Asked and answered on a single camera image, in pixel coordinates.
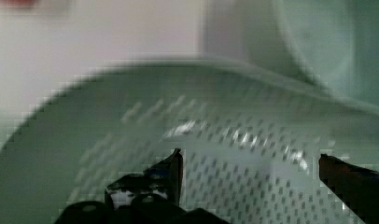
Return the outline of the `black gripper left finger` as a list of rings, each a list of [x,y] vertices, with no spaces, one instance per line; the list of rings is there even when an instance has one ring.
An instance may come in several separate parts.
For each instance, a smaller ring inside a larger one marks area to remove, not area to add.
[[[103,202],[67,206],[54,224],[230,224],[202,209],[180,207],[184,164],[179,148],[140,174],[105,188]]]

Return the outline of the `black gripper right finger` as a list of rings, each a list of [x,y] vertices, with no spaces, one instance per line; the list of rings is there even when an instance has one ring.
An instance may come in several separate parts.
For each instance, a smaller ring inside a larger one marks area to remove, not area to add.
[[[365,224],[379,224],[379,172],[321,154],[319,179]]]

